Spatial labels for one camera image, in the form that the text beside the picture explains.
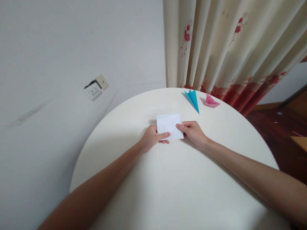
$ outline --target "switch plate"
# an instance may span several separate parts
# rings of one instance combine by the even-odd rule
[[[102,90],[96,82],[86,87],[83,92],[91,101],[94,101],[100,94],[102,94]]]
[[[96,77],[96,81],[98,82],[98,84],[101,86],[103,90],[105,90],[109,86],[109,84],[107,83],[107,81],[105,80],[102,74]]]

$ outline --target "white paper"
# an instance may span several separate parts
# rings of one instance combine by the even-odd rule
[[[168,114],[168,115],[157,115],[157,129],[158,133],[170,132],[171,135],[162,140],[173,140],[173,139],[183,139],[183,133],[176,128],[176,124],[181,124],[181,115]]]

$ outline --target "blue origami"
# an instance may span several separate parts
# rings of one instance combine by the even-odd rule
[[[196,111],[199,113],[198,110],[198,103],[197,103],[197,97],[196,97],[196,90],[194,91],[189,91],[189,93],[186,93],[186,96],[188,97],[188,99],[190,100],[190,102],[192,103],[192,105],[194,106],[194,108],[196,109]]]

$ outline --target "pink origami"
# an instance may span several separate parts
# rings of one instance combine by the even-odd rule
[[[210,106],[210,107],[212,107],[212,108],[215,108],[215,107],[217,107],[217,106],[219,105],[219,103],[216,102],[216,101],[211,97],[211,95],[207,94],[207,96],[206,96],[206,105],[207,105],[207,106]]]

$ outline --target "crack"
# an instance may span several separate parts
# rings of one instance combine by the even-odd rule
[[[126,86],[153,85],[153,84],[161,84],[161,82],[158,81],[158,82],[143,83],[143,84],[134,84],[134,85],[126,85]]]
[[[105,117],[106,113],[108,112],[108,109],[109,109],[110,105],[111,105],[112,102],[114,101],[114,99],[115,99],[115,97],[116,97],[116,95],[117,95],[117,93],[118,93],[119,90],[120,90],[120,88],[115,92],[114,96],[112,97],[111,101],[109,102],[109,104],[108,104],[108,106],[107,106],[107,108],[106,108],[106,111],[105,111],[104,114],[102,115],[102,118]]]
[[[22,125],[23,123],[25,123],[31,116],[33,116],[34,114],[37,114],[42,108],[44,108],[49,102],[51,102],[52,100],[54,100],[54,98],[36,106],[35,108],[33,108],[31,111],[19,116],[17,118],[17,120],[13,121],[12,123],[8,124],[6,127],[7,128],[15,128],[18,127],[20,125]]]

